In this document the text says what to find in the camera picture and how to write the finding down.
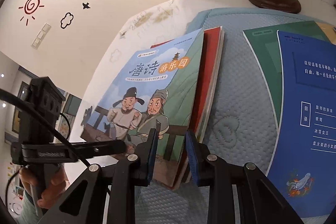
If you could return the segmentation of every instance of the gray hat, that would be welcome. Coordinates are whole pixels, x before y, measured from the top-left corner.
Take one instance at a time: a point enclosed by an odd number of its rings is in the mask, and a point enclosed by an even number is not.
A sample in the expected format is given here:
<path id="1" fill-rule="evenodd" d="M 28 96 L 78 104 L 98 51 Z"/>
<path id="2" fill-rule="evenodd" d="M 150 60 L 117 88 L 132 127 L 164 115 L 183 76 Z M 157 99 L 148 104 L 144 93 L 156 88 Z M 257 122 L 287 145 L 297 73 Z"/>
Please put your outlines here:
<path id="1" fill-rule="evenodd" d="M 154 94 L 151 97 L 151 100 L 153 98 L 161 98 L 161 99 L 164 99 L 166 101 L 167 97 L 168 97 L 168 90 L 167 89 L 155 90 Z"/>

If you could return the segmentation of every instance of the human hand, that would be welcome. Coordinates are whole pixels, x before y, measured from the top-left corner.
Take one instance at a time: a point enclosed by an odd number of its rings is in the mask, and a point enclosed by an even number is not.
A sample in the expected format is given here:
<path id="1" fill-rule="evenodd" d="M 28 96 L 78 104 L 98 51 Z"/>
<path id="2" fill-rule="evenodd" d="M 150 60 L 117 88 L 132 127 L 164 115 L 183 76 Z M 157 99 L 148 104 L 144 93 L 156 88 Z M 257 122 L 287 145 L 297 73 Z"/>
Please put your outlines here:
<path id="1" fill-rule="evenodd" d="M 19 175 L 25 190 L 29 195 L 32 195 L 30 186 L 37 186 L 36 177 L 27 168 L 21 168 Z M 37 201 L 37 205 L 40 208 L 50 209 L 69 187 L 69 184 L 64 168 L 61 167 L 52 177 L 49 187 L 42 192 L 41 199 Z"/>

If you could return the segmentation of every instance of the green book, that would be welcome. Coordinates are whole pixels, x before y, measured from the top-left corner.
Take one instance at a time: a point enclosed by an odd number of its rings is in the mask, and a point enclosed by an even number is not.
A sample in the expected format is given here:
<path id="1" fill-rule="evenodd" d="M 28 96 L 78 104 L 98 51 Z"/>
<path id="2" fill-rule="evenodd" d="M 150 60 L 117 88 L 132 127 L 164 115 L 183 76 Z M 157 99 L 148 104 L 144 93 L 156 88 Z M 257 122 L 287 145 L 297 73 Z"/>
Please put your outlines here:
<path id="1" fill-rule="evenodd" d="M 330 40 L 314 21 L 294 22 L 243 31 L 263 74 L 278 127 L 282 105 L 282 67 L 277 30 L 306 35 L 328 42 Z"/>

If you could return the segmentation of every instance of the sun decal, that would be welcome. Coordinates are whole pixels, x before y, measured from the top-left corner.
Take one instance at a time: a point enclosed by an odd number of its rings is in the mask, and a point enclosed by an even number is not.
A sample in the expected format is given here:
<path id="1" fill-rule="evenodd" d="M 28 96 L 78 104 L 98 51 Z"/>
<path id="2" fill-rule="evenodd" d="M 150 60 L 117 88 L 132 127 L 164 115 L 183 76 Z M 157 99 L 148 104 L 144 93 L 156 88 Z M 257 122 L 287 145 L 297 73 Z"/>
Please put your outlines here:
<path id="1" fill-rule="evenodd" d="M 39 7 L 44 7 L 44 5 L 40 5 L 41 0 L 27 0 L 25 6 L 19 7 L 19 9 L 24 9 L 24 12 L 28 17 L 26 18 L 26 26 L 28 25 L 28 20 L 31 14 L 33 14 Z"/>

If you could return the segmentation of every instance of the cartoon man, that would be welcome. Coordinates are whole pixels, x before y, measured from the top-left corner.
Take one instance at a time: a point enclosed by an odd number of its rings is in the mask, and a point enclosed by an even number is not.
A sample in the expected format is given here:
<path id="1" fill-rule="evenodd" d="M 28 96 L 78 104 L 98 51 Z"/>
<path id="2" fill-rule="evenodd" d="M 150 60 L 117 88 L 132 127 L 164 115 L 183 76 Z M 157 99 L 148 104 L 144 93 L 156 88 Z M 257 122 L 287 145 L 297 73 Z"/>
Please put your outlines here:
<path id="1" fill-rule="evenodd" d="M 140 123 L 138 125 L 137 134 L 131 135 L 131 143 L 138 145 L 147 140 L 151 128 L 156 128 L 157 122 L 161 124 L 159 139 L 163 138 L 163 134 L 169 128 L 168 117 L 163 113 L 163 106 L 167 100 L 167 89 L 156 90 L 147 105 L 147 111 L 142 113 Z"/>
<path id="2" fill-rule="evenodd" d="M 137 98 L 137 88 L 126 91 L 122 100 L 115 102 L 107 114 L 107 120 L 114 124 L 110 128 L 110 138 L 124 140 L 128 131 L 138 127 L 142 113 L 134 109 L 135 103 L 144 104 L 144 100 Z"/>

